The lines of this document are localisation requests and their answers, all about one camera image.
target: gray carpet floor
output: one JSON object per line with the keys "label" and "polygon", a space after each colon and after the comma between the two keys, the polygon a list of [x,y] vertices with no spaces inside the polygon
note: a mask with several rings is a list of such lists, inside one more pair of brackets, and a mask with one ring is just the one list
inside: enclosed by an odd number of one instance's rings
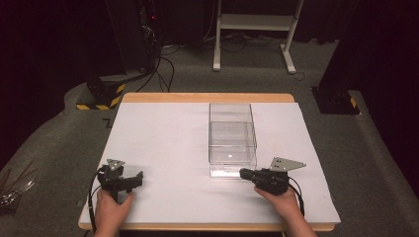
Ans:
{"label": "gray carpet floor", "polygon": [[[172,92],[290,93],[299,103],[342,223],[319,236],[419,236],[419,202],[391,158],[369,115],[360,92],[351,91],[362,112],[358,116],[322,115],[311,94],[337,45],[294,42],[296,75],[288,74],[277,44],[248,45],[238,52],[221,52],[221,70],[212,71],[213,50],[182,46],[162,53],[175,66]],[[237,44],[224,43],[228,50]],[[171,67],[161,61],[160,74],[168,81]],[[107,77],[121,80],[123,76]],[[124,92],[138,89],[145,79],[130,82]],[[37,169],[16,184],[35,178],[14,215],[0,216],[0,236],[83,236],[77,223],[86,201],[118,108],[78,111],[75,104],[85,85],[65,95],[65,110],[43,124],[20,147],[0,176],[10,169],[9,181],[34,161]],[[157,75],[143,92],[159,92]],[[136,236],[153,236],[143,232]],[[158,236],[189,236],[163,233]],[[216,233],[211,236],[235,236]],[[268,236],[258,233],[256,236]]]}

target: white shelf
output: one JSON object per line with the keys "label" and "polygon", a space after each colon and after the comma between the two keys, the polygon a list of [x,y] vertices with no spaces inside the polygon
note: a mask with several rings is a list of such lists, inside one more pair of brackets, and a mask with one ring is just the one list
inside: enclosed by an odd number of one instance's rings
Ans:
{"label": "white shelf", "polygon": [[250,14],[222,14],[221,0],[218,0],[217,19],[216,19],[216,35],[215,48],[213,54],[213,70],[221,69],[221,52],[220,38],[221,29],[231,30],[256,30],[256,31],[277,31],[288,32],[287,41],[281,45],[281,53],[287,65],[290,74],[295,74],[295,67],[290,56],[290,45],[293,41],[296,24],[298,22],[299,13],[301,12],[304,0],[296,0],[295,12],[291,16],[275,16],[275,15],[250,15]]}
{"label": "white shelf", "polygon": [[293,16],[222,14],[221,29],[289,31]]}

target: shelf leg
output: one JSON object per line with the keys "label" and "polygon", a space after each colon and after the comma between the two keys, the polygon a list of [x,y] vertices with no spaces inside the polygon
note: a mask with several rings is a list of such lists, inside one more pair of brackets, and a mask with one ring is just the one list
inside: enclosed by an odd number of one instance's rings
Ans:
{"label": "shelf leg", "polygon": [[221,35],[221,0],[218,0],[218,9],[216,12],[216,34],[215,47],[213,51],[213,70],[219,71],[221,69],[221,49],[219,47],[219,39]]}
{"label": "shelf leg", "polygon": [[290,46],[291,46],[291,42],[293,41],[293,34],[295,33],[296,24],[298,23],[299,13],[301,12],[303,3],[304,3],[304,0],[298,0],[298,3],[296,4],[295,12],[293,14],[293,21],[291,22],[290,31],[287,36],[286,44],[281,44],[281,53],[284,56],[284,60],[287,65],[287,70],[289,71],[290,74],[296,73],[295,67],[293,66],[293,60],[291,59],[291,55],[290,55]]}

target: yellow black hazard tape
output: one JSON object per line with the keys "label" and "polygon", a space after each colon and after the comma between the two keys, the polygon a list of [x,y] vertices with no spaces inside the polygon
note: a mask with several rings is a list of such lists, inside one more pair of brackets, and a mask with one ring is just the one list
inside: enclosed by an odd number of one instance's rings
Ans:
{"label": "yellow black hazard tape", "polygon": [[77,103],[76,107],[78,110],[82,110],[82,111],[89,111],[89,110],[101,110],[101,111],[106,111],[106,110],[112,110],[114,109],[118,102],[121,99],[122,93],[123,93],[123,89],[126,85],[122,84],[120,86],[118,86],[115,90],[115,93],[113,93],[112,95],[107,95],[107,100],[105,103]]}

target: black curtain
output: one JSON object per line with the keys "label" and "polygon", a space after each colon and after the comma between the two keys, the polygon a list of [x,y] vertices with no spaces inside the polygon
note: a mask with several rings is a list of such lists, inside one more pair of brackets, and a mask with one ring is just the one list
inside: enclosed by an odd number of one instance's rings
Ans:
{"label": "black curtain", "polygon": [[0,11],[1,169],[84,79],[63,30],[63,1],[2,1]]}
{"label": "black curtain", "polygon": [[358,0],[305,0],[294,39],[318,39],[319,43],[339,40],[357,3]]}
{"label": "black curtain", "polygon": [[360,1],[319,84],[360,90],[394,161],[419,196],[419,17],[411,0]]}

